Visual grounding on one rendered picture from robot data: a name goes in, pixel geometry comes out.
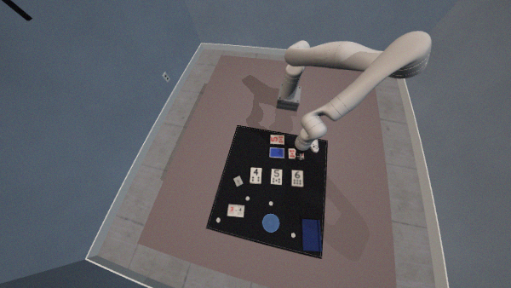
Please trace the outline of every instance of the gray wall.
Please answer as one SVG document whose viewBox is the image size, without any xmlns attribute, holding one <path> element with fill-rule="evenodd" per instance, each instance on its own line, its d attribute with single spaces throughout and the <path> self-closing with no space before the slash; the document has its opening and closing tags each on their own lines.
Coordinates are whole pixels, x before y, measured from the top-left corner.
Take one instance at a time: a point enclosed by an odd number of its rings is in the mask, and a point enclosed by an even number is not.
<svg viewBox="0 0 511 288">
<path fill-rule="evenodd" d="M 33 20 L 0 3 L 0 283 L 85 258 L 201 42 L 384 49 L 413 30 L 433 39 L 428 69 L 408 86 L 449 281 L 511 280 L 508 4 L 15 2 Z"/>
</svg>

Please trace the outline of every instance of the electrical outlet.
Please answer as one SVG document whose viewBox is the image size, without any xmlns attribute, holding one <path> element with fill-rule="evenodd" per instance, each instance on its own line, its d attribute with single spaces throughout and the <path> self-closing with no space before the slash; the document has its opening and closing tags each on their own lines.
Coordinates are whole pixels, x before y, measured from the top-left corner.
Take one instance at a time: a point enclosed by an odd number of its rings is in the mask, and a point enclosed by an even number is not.
<svg viewBox="0 0 511 288">
<path fill-rule="evenodd" d="M 165 79 L 165 81 L 169 82 L 170 81 L 170 77 L 169 75 L 167 75 L 167 72 L 164 72 L 164 75 L 162 75 Z"/>
</svg>

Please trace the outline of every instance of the blue disc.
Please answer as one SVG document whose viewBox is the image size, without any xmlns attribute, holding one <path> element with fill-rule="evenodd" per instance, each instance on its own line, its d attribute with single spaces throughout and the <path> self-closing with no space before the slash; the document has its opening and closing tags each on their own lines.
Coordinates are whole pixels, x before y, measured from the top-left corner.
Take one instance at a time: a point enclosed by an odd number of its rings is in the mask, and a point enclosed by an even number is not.
<svg viewBox="0 0 511 288">
<path fill-rule="evenodd" d="M 264 218 L 262 218 L 262 227 L 269 233 L 277 231 L 279 226 L 280 221 L 275 214 L 266 214 Z"/>
</svg>

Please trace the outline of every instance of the black object on ceiling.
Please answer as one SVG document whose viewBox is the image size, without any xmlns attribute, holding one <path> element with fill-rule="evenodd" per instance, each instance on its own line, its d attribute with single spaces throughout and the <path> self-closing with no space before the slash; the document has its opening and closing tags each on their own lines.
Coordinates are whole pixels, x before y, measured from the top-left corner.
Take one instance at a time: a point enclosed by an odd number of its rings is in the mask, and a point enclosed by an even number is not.
<svg viewBox="0 0 511 288">
<path fill-rule="evenodd" d="M 29 14 L 27 14 L 23 9 L 21 9 L 18 5 L 14 4 L 10 0 L 2 0 L 4 3 L 6 3 L 10 8 L 12 8 L 14 11 L 16 11 L 17 14 L 19 14 L 21 17 L 23 17 L 25 20 L 30 21 L 32 18 Z"/>
</svg>

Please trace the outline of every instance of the robotic arm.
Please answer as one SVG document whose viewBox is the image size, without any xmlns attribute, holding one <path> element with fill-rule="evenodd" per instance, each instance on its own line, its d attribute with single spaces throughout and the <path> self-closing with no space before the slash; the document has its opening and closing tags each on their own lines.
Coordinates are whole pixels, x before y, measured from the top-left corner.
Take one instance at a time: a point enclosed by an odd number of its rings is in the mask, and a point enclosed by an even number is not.
<svg viewBox="0 0 511 288">
<path fill-rule="evenodd" d="M 406 33 L 382 52 L 353 42 L 325 43 L 310 48 L 306 41 L 300 41 L 290 46 L 284 56 L 289 65 L 281 95 L 289 97 L 293 93 L 305 66 L 364 71 L 330 102 L 303 116 L 303 130 L 296 138 L 296 148 L 305 151 L 314 140 L 326 134 L 321 116 L 336 121 L 352 111 L 386 77 L 417 75 L 426 67 L 430 52 L 431 37 L 426 32 Z"/>
</svg>

